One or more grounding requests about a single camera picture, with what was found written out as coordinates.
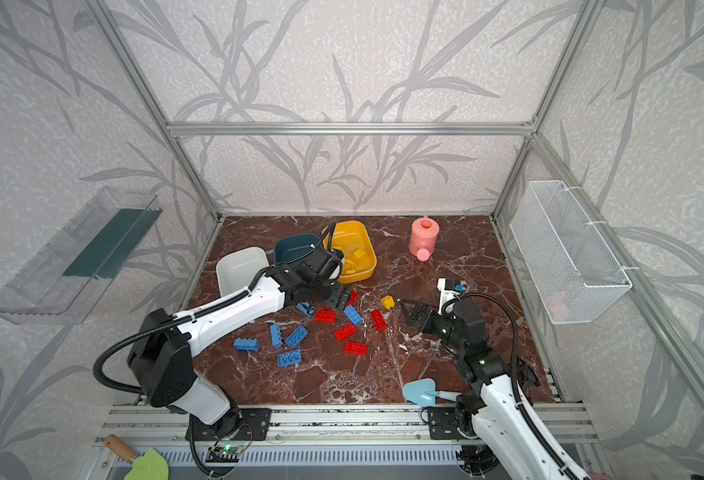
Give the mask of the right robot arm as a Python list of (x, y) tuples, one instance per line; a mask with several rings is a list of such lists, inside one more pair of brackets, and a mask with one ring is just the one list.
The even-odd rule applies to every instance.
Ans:
[[(499, 307), (509, 320), (508, 360), (488, 345), (476, 298)], [(407, 325), (436, 336), (454, 354), (457, 370), (472, 388), (470, 394), (440, 391), (433, 379), (425, 378), (403, 386), (406, 401), (425, 408), (433, 407), (439, 398), (454, 402), (459, 432), (481, 440), (513, 479), (590, 477), (525, 398), (518, 375), (519, 328), (502, 301), (485, 293), (459, 293), (441, 308), (415, 300), (403, 300), (400, 306)]]

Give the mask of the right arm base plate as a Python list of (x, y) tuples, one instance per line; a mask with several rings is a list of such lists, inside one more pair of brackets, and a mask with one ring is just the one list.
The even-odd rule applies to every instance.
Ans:
[(467, 434), (459, 428), (459, 422), (454, 407), (426, 407), (426, 423), (431, 440), (476, 440), (474, 434)]

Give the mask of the yellow lego small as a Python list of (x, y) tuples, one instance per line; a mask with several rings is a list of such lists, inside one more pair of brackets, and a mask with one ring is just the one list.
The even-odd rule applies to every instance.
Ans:
[(356, 272), (355, 262), (353, 260), (346, 260), (344, 264), (343, 274), (351, 275)]

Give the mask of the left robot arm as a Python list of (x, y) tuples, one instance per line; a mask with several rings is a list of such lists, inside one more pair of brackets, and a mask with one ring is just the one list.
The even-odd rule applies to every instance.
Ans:
[(186, 413), (191, 426), (202, 425), (213, 436), (231, 435), (242, 423), (240, 410), (222, 388), (196, 373), (195, 357), (246, 324), (302, 302), (345, 307), (350, 289), (340, 282), (344, 254), (332, 246), (335, 230), (330, 223), (309, 252), (258, 267), (245, 286), (226, 296), (174, 314), (151, 312), (138, 333), (97, 357), (95, 380), (142, 394), (156, 408)]

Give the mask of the yellow curved lego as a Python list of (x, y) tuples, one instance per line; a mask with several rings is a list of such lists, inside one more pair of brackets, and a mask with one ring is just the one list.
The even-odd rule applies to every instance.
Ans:
[(392, 296), (382, 298), (381, 303), (386, 310), (392, 310), (396, 305), (396, 302)]

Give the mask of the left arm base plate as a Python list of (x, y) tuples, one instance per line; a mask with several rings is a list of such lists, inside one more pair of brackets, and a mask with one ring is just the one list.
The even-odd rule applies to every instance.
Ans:
[(185, 439), (195, 441), (264, 441), (270, 426), (272, 410), (269, 408), (235, 408), (213, 425), (206, 425), (195, 416)]

